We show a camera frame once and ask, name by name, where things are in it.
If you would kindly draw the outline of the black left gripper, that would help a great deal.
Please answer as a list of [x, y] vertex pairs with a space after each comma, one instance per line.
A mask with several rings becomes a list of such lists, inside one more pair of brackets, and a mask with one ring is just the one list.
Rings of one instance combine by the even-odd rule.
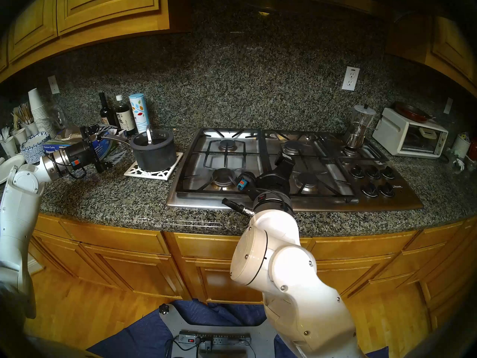
[[125, 151], [106, 157], [103, 161], [99, 159], [94, 148], [93, 141], [97, 135], [103, 132], [116, 134], [118, 128], [113, 125], [89, 125], [80, 127], [81, 141], [66, 148], [66, 158], [69, 173], [81, 170], [86, 173], [85, 167], [94, 165], [98, 173], [103, 173], [109, 169], [109, 163], [118, 164], [125, 156]]

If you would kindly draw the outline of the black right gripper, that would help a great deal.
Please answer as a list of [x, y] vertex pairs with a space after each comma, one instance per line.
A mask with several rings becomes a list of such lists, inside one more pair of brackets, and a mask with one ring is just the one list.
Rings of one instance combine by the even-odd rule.
[[272, 169], [258, 177], [258, 188], [290, 193], [290, 177], [295, 159], [292, 156], [277, 156], [272, 165]]

